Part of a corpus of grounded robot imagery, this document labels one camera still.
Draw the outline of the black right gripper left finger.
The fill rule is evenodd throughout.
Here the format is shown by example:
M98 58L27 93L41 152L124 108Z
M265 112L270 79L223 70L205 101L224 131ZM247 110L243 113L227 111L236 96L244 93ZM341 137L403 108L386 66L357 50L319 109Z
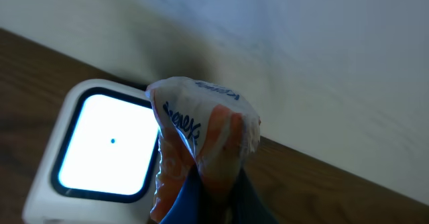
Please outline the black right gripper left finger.
M198 224L202 182L196 166L191 167L172 208L160 224Z

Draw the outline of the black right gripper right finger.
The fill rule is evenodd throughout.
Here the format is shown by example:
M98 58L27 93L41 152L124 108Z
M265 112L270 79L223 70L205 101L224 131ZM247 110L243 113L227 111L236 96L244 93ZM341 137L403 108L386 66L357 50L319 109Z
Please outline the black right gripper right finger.
M233 224L278 224L259 199L244 169L240 169L231 193Z

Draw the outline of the orange white small packet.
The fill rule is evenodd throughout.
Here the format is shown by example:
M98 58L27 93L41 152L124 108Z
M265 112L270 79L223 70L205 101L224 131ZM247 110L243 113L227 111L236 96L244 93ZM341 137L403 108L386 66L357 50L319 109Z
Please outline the orange white small packet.
M150 217L172 208L195 167L209 196L223 203L244 159L260 143L260 117L237 91L184 76L150 84L145 92L160 127L160 170Z

